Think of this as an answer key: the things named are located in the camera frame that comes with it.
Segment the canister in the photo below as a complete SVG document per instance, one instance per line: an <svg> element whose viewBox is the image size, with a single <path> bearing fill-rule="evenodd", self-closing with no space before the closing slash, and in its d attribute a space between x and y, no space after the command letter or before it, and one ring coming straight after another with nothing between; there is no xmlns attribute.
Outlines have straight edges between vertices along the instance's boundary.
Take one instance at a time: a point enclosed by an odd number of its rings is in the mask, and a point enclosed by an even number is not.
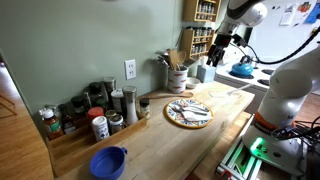
<svg viewBox="0 0 320 180"><path fill-rule="evenodd" d="M91 125L97 142L109 137L108 122L106 117L98 116L94 118Z"/></svg>
<svg viewBox="0 0 320 180"><path fill-rule="evenodd" d="M115 134L123 129L123 117L120 114L110 118L111 134Z"/></svg>

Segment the utensil holder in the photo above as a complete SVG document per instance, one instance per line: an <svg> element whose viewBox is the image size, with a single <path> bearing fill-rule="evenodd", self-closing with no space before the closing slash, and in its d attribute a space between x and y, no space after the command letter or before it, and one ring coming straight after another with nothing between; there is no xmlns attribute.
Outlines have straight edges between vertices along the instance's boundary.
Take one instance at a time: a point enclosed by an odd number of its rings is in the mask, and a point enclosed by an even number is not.
<svg viewBox="0 0 320 180"><path fill-rule="evenodd" d="M202 83L214 81L214 76L216 74L216 67L198 65L197 79Z"/></svg>
<svg viewBox="0 0 320 180"><path fill-rule="evenodd" d="M186 90L188 68L179 66L180 71L168 69L168 91L173 94L180 94Z"/></svg>

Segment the red lid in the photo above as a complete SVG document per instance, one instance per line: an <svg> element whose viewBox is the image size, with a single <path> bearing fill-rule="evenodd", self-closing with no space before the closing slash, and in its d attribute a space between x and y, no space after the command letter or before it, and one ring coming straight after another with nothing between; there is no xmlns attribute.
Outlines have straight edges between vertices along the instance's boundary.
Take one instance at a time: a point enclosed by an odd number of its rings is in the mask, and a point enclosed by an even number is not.
<svg viewBox="0 0 320 180"><path fill-rule="evenodd" d="M104 116L103 108L102 107L93 107L88 111L88 118L92 121L94 118L98 116Z"/></svg>

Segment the wall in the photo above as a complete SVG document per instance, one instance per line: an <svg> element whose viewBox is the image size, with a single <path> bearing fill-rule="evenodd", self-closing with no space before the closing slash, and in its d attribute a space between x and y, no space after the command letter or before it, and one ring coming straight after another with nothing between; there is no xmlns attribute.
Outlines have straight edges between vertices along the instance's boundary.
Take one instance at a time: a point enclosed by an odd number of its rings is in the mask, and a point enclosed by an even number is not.
<svg viewBox="0 0 320 180"><path fill-rule="evenodd" d="M115 76L138 95L165 84L153 59L172 48L183 0L2 0L0 49L10 74L40 126L38 110L65 103L93 81ZM124 61L136 59L137 78L125 80Z"/></svg>

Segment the wooden floor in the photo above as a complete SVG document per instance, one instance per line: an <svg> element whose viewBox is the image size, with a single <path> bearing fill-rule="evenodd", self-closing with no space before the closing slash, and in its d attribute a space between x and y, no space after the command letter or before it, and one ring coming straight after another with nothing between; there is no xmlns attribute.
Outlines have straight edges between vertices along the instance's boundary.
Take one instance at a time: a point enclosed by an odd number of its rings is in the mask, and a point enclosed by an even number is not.
<svg viewBox="0 0 320 180"><path fill-rule="evenodd" d="M47 148L5 67L0 66L0 179L53 179Z"/></svg>

